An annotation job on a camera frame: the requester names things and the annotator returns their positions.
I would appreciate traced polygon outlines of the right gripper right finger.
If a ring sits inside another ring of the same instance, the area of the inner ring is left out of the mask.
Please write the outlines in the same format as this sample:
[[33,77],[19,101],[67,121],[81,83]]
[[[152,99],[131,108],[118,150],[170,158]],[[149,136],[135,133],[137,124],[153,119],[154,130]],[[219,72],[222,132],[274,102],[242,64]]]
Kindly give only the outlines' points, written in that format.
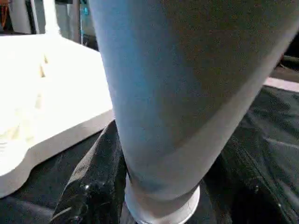
[[205,176],[219,224],[297,224],[299,215],[240,145],[227,144]]

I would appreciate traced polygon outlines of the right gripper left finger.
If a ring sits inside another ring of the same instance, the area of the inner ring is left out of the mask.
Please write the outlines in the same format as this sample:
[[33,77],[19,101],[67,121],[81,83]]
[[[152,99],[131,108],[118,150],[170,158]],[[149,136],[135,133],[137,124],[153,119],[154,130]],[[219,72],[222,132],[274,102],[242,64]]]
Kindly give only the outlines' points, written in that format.
[[74,169],[50,223],[120,223],[126,175],[116,123],[112,121]]

